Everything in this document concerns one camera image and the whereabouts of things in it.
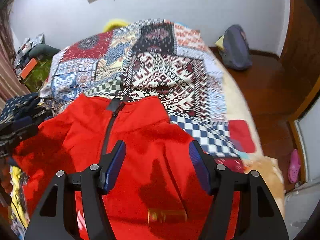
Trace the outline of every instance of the pink curtain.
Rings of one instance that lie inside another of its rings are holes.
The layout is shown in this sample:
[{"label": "pink curtain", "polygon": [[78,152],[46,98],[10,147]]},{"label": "pink curtain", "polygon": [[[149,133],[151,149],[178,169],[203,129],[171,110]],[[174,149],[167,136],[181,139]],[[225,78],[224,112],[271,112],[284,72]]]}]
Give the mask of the pink curtain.
[{"label": "pink curtain", "polygon": [[0,111],[9,98],[30,93],[25,85],[20,84],[12,69],[15,56],[9,12],[4,8],[0,15]]}]

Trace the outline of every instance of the silver screw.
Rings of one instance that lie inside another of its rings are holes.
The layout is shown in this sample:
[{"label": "silver screw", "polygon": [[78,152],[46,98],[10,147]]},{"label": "silver screw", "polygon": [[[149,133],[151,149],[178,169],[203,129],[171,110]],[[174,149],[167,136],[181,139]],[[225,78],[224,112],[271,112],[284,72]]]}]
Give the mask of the silver screw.
[{"label": "silver screw", "polygon": [[97,168],[99,168],[99,165],[98,165],[98,164],[92,164],[92,165],[90,166],[90,170],[92,170],[92,171],[95,171]]},{"label": "silver screw", "polygon": [[61,176],[63,176],[63,174],[64,174],[64,171],[58,171],[56,173],[57,177],[61,177]]},{"label": "silver screw", "polygon": [[226,167],[223,164],[220,163],[220,164],[217,165],[217,169],[219,171],[224,171],[226,169]]},{"label": "silver screw", "polygon": [[253,171],[251,171],[251,175],[254,176],[254,177],[258,177],[259,176],[259,172],[253,170]]}]

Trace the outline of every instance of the patterned bedspread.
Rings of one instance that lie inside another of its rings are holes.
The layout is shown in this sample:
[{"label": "patterned bedspread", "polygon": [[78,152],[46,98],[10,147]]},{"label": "patterned bedspread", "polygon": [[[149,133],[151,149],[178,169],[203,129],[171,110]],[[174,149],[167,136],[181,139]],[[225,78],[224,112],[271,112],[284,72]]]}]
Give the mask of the patterned bedspread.
[{"label": "patterned bedspread", "polygon": [[158,96],[172,122],[215,157],[238,157],[230,141],[223,72],[200,32],[149,19],[69,46],[54,56],[40,96],[61,113],[80,93],[135,101]]}]

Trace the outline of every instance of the gray bag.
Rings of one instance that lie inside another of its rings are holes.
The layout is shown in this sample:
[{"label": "gray bag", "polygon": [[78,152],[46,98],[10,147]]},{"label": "gray bag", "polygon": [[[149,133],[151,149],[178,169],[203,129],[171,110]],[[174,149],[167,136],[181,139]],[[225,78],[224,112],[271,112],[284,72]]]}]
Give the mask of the gray bag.
[{"label": "gray bag", "polygon": [[230,26],[224,33],[224,51],[219,50],[223,64],[235,70],[245,70],[252,65],[249,45],[240,25]]}]

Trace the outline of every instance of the pink clog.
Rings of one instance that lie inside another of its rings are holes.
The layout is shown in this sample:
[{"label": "pink clog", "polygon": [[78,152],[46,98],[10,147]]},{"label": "pink clog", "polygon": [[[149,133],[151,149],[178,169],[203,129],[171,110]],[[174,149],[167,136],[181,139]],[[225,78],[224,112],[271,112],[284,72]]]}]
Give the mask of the pink clog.
[{"label": "pink clog", "polygon": [[288,169],[288,179],[290,183],[297,182],[300,167],[301,167],[301,164],[300,164],[300,159],[298,155],[298,150],[294,149],[291,153],[290,166]]}]

